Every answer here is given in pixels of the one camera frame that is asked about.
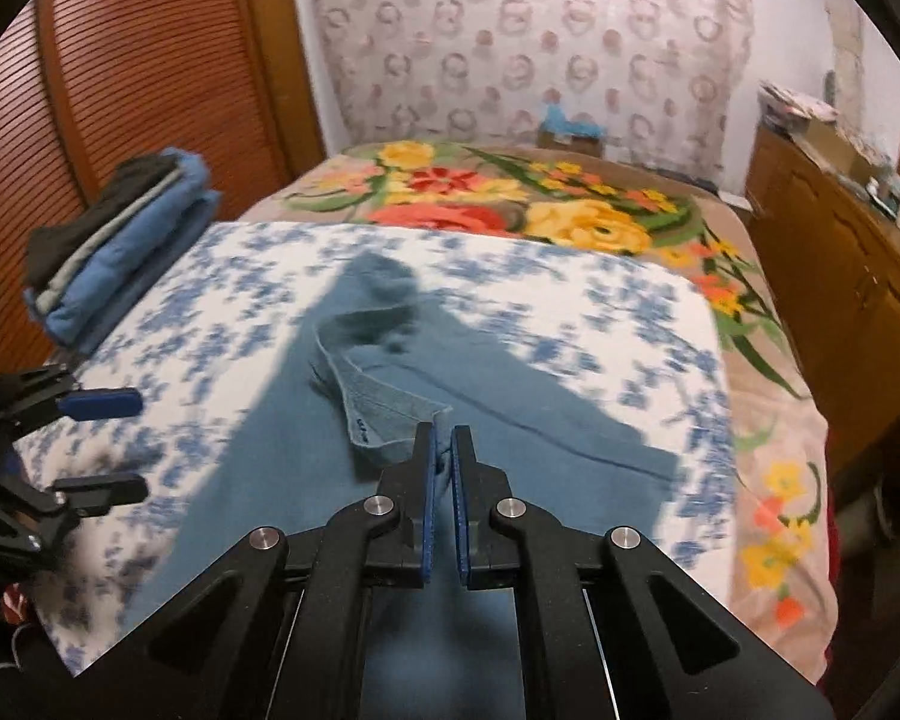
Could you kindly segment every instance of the cardboard box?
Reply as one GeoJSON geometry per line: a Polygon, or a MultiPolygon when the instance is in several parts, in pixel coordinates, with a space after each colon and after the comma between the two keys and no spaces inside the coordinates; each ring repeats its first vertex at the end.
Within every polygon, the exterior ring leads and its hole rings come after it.
{"type": "Polygon", "coordinates": [[[561,151],[576,151],[602,159],[604,157],[604,141],[602,138],[581,138],[573,135],[568,138],[557,138],[553,132],[540,127],[536,132],[537,148],[557,148],[561,151]]]}
{"type": "Polygon", "coordinates": [[[803,139],[826,159],[835,172],[842,173],[861,186],[866,186],[866,182],[880,172],[880,166],[866,160],[853,143],[837,132],[833,124],[810,119],[803,139]]]}

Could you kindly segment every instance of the folded clothes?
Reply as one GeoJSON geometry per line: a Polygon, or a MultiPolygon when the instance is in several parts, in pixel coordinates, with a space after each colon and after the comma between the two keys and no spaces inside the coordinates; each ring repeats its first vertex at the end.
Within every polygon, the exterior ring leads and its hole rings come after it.
{"type": "Polygon", "coordinates": [[[173,552],[131,599],[124,630],[254,527],[322,526],[372,494],[380,467],[406,459],[415,424],[432,419],[444,491],[434,576],[423,591],[374,591],[361,717],[524,717],[511,591],[468,593],[456,575],[450,427],[471,426],[482,460],[506,471],[514,495],[591,533],[619,524],[651,533],[677,458],[461,322],[418,291],[413,271],[380,255],[351,261],[296,330],[189,505],[173,552]]]}
{"type": "Polygon", "coordinates": [[[180,179],[141,209],[90,257],[63,293],[58,307],[45,315],[45,329],[63,346],[72,346],[77,341],[91,317],[113,298],[146,257],[170,237],[183,213],[202,197],[210,177],[203,160],[175,148],[163,153],[178,159],[180,179]]]}
{"type": "Polygon", "coordinates": [[[199,200],[184,212],[164,245],[152,252],[144,264],[127,277],[116,295],[83,327],[77,341],[74,341],[75,351],[89,357],[97,350],[149,288],[199,240],[213,221],[220,198],[218,191],[204,191],[199,200]]]}
{"type": "Polygon", "coordinates": [[[166,189],[169,189],[170,184],[173,184],[180,175],[180,171],[175,167],[151,189],[141,194],[138,199],[84,241],[77,251],[71,254],[67,261],[60,266],[60,270],[53,274],[53,278],[48,282],[47,288],[37,295],[36,310],[40,314],[50,314],[50,311],[53,311],[56,305],[60,303],[63,293],[66,292],[67,287],[77,277],[80,269],[83,268],[91,255],[117,234],[135,215],[151,204],[151,202],[154,202],[166,189]]]}
{"type": "Polygon", "coordinates": [[[176,168],[173,154],[147,154],[117,165],[100,198],[70,223],[38,227],[26,242],[26,285],[39,292],[91,235],[176,168]]]}

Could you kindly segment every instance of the floral wallpaper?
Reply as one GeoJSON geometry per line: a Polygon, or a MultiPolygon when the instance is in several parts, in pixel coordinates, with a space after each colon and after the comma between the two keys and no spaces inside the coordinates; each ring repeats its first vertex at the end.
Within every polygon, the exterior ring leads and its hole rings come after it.
{"type": "Polygon", "coordinates": [[[533,143],[546,103],[607,158],[720,177],[751,0],[317,0],[355,143],[533,143]]]}

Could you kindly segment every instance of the floral bedspread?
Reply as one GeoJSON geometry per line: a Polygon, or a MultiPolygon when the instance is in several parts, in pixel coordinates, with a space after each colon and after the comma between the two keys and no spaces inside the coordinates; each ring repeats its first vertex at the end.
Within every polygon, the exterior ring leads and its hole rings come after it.
{"type": "MultiPolygon", "coordinates": [[[[730,208],[645,170],[568,152],[400,141],[348,149],[244,220],[362,220],[518,237],[631,255],[688,278],[713,311],[730,383],[738,487],[730,608],[808,680],[823,675],[837,620],[826,422],[730,208]]],[[[626,397],[638,403],[655,386],[648,372],[626,397]]],[[[711,504],[703,496],[697,505],[711,504]]]]}
{"type": "Polygon", "coordinates": [[[303,317],[367,251],[408,266],[449,314],[678,456],[653,538],[727,603],[735,542],[727,380],[706,302],[683,279],[624,257],[516,240],[217,224],[77,372],[87,388],[136,386],[144,413],[60,419],[17,442],[41,488],[110,471],[141,473],[149,485],[143,503],[82,522],[63,564],[29,589],[74,673],[117,640],[127,602],[170,551],[191,497],[265,396],[303,317]]]}

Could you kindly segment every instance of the metal screw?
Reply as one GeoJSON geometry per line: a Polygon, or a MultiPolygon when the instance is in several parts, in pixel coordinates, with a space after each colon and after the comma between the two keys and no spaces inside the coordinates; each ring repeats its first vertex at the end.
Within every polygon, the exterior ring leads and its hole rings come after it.
{"type": "Polygon", "coordinates": [[[364,501],[364,511],[367,514],[373,514],[374,517],[382,517],[393,510],[394,501],[391,501],[386,495],[370,495],[370,498],[364,501]]]}
{"type": "Polygon", "coordinates": [[[497,514],[507,519],[523,517],[527,513],[527,504],[519,498],[504,498],[497,502],[497,514]]]}
{"type": "Polygon", "coordinates": [[[629,525],[623,525],[610,532],[610,540],[620,549],[634,549],[635,546],[639,546],[640,533],[629,525]]]}
{"type": "Polygon", "coordinates": [[[276,528],[257,528],[250,533],[250,546],[254,549],[269,549],[280,541],[280,532],[276,528]]]}

